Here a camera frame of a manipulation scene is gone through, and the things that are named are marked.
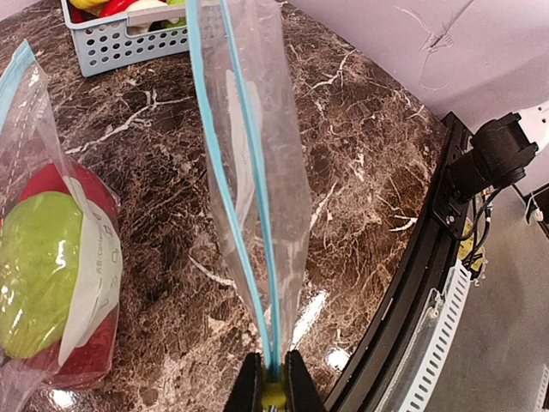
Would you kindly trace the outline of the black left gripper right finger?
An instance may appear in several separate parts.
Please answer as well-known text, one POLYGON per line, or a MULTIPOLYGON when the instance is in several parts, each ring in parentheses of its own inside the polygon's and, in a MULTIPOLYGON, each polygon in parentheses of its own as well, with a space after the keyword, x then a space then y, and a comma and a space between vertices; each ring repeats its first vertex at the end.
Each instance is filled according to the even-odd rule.
POLYGON ((286 411, 325 412, 303 357, 298 350, 287 352, 284 365, 286 411))

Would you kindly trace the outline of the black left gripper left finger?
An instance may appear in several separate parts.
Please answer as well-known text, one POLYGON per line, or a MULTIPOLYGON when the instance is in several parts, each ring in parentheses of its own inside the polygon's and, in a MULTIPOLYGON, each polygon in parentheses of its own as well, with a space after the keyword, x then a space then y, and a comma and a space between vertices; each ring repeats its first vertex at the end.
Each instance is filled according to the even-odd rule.
POLYGON ((239 370, 224 412, 262 412, 262 358, 249 353, 239 370))

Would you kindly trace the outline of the clear zip bag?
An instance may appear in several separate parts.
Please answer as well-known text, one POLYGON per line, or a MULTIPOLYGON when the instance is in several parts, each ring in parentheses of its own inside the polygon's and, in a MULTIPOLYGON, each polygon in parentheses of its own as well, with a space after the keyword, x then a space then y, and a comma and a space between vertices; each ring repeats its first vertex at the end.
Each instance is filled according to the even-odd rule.
POLYGON ((185 8, 220 253, 261 340, 262 411, 286 411, 311 195, 281 9, 275 1, 185 8))
POLYGON ((28 43, 1 77, 1 408, 110 370, 123 256, 115 197, 57 136, 28 43))

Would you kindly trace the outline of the green pear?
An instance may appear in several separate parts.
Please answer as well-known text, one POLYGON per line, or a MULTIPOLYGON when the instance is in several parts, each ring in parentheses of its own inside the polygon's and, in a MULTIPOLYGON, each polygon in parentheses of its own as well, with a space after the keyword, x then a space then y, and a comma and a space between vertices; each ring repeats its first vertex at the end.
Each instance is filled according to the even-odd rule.
POLYGON ((18 204, 1 228, 1 348, 29 359, 58 342, 78 275, 82 212, 47 191, 18 204))

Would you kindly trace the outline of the red tomato with stem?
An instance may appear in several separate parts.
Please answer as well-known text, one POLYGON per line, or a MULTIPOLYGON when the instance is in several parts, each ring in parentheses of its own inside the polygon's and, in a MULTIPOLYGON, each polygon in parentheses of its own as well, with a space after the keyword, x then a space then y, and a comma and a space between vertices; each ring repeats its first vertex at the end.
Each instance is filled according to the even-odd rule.
POLYGON ((118 326, 116 306, 101 322, 87 343, 75 348, 51 379, 54 389, 88 389, 98 384, 112 367, 115 336, 118 326))

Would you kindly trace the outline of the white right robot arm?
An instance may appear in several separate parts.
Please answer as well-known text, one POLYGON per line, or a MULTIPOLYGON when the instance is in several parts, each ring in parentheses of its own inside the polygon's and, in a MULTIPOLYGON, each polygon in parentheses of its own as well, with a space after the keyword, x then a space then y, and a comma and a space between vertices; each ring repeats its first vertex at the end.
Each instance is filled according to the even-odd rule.
POLYGON ((471 150, 448 166, 460 203, 490 186, 503 189, 526 176, 526 166, 548 146, 548 102, 488 121, 470 142, 471 150))

